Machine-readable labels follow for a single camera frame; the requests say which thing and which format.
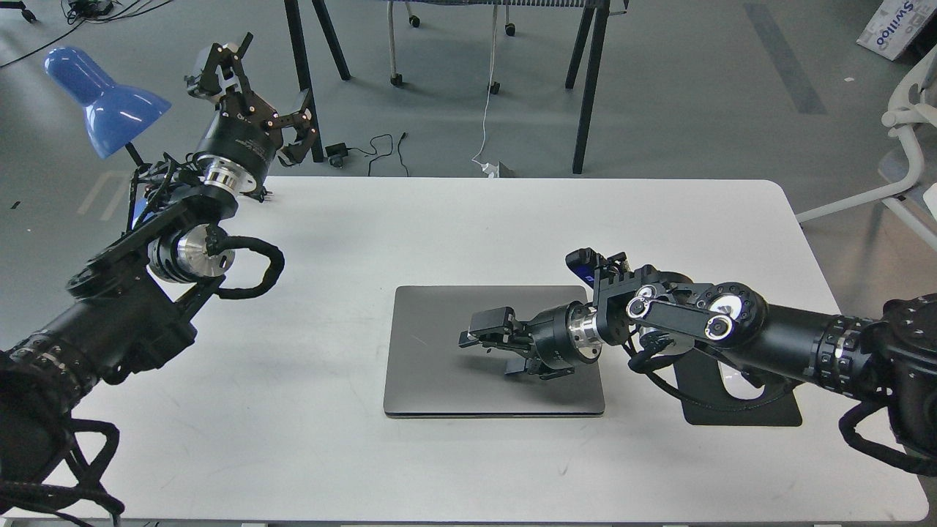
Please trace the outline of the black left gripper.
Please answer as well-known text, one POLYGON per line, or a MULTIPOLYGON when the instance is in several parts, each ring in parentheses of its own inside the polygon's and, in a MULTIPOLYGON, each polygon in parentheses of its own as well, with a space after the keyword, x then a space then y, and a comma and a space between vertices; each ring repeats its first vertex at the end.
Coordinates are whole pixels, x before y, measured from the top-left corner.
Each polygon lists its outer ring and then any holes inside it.
POLYGON ((284 167, 301 164, 318 139, 312 123, 313 91, 304 89, 299 107, 279 116, 277 110, 253 94, 242 58, 253 34, 240 44, 213 43, 198 54, 191 75, 184 77, 187 93, 215 104, 215 117, 198 144, 196 164, 202 181, 232 195, 262 195, 262 184, 277 153, 284 167), (295 140, 285 143, 283 129, 295 140))

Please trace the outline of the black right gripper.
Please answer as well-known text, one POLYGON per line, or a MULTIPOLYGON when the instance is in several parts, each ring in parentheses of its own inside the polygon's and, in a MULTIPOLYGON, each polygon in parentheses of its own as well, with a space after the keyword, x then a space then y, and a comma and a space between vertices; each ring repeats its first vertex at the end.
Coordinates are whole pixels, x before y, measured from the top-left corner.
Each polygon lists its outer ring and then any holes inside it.
POLYGON ((598 334, 597 313, 591 304, 572 302, 522 323, 511 307, 490 308, 471 315, 468 330, 459 334, 458 346, 528 351, 530 337, 528 354, 509 358, 504 374, 556 379, 599 359, 604 342, 598 334))

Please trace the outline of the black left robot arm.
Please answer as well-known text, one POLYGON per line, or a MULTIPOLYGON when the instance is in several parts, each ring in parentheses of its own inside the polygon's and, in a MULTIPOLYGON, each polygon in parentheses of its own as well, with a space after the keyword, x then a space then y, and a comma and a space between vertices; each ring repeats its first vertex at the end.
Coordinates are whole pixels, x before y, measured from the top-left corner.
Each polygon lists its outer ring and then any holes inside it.
POLYGON ((124 505, 101 482, 119 430, 72 410, 101 381, 115 386, 190 347, 192 319, 211 297, 262 296, 281 276, 277 247, 220 226, 239 196, 264 199, 274 159, 297 165, 318 137, 311 90, 286 114, 253 91, 242 63, 252 39, 201 51, 185 81, 214 104, 204 139, 182 161, 137 161, 123 236, 68 280, 70 308, 3 351, 3 512, 64 517, 88 500, 119 525, 124 505))

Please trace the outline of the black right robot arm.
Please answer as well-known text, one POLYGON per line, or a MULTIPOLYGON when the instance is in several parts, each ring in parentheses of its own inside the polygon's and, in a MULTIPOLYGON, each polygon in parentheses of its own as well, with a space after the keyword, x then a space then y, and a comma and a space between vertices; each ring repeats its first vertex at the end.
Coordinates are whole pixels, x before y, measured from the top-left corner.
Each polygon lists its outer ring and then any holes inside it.
POLYGON ((814 384, 857 401, 840 417, 848 446, 897 469, 935 476, 934 294, 884 304, 880 319, 813 313, 770 304, 742 283, 694 283, 653 266, 633 270, 627 256, 572 251, 569 270, 592 287, 589 303, 572 302, 520 321, 511 307, 472 315, 459 336, 465 348, 513 351, 522 373, 543 380, 595 363, 605 345, 624 347, 629 368, 670 396, 714 405, 659 377, 680 356, 675 337, 738 370, 769 401, 814 384))

